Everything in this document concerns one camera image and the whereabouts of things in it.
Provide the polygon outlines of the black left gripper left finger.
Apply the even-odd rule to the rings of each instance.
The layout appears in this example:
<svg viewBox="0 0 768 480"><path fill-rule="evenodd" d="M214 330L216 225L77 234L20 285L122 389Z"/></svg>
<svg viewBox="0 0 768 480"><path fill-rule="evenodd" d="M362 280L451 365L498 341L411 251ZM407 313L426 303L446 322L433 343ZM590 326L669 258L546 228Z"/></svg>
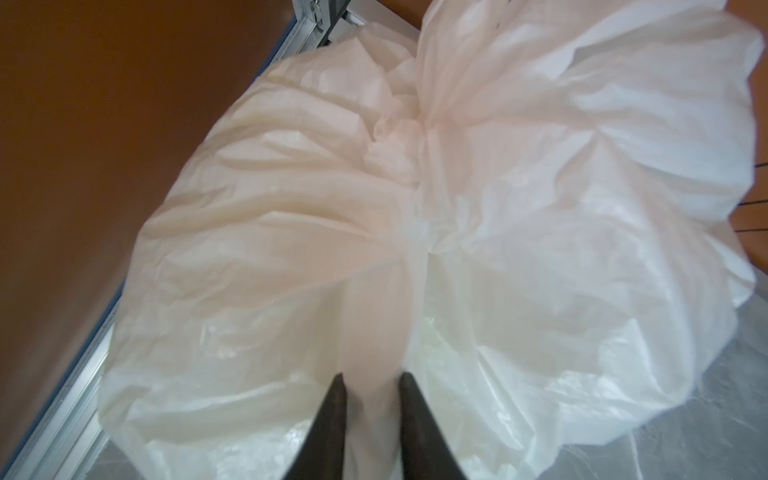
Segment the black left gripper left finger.
<svg viewBox="0 0 768 480"><path fill-rule="evenodd" d="M347 429L347 389L343 375L334 376L304 443L284 480L341 480Z"/></svg>

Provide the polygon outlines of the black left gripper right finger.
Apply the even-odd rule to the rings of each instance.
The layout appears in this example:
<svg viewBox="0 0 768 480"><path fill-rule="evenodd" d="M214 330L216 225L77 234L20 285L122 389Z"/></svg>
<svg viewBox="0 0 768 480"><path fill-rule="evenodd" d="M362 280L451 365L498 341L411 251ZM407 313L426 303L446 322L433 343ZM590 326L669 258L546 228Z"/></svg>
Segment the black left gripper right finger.
<svg viewBox="0 0 768 480"><path fill-rule="evenodd" d="M403 478L465 480L413 374L401 374L398 392Z"/></svg>

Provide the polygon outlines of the white plastic bag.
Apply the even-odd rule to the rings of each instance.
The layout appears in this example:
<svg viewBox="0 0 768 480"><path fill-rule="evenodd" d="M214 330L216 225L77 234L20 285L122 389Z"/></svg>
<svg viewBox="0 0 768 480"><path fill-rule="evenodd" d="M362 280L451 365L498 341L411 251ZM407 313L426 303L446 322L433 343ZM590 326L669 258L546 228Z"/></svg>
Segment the white plastic bag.
<svg viewBox="0 0 768 480"><path fill-rule="evenodd" d="M335 376L396 477L411 371L466 472L682 404L754 275L760 32L721 1L437 1L267 69L141 228L98 399L148 479L276 479Z"/></svg>

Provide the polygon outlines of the aluminium corner post left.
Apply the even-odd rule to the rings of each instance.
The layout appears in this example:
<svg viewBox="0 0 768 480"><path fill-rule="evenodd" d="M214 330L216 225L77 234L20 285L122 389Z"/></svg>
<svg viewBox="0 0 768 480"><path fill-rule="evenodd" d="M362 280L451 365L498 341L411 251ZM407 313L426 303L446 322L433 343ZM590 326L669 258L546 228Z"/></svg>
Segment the aluminium corner post left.
<svg viewBox="0 0 768 480"><path fill-rule="evenodd" d="M268 54L259 74L274 63L325 46L345 28L367 23L363 10L371 1L293 0L293 18Z"/></svg>

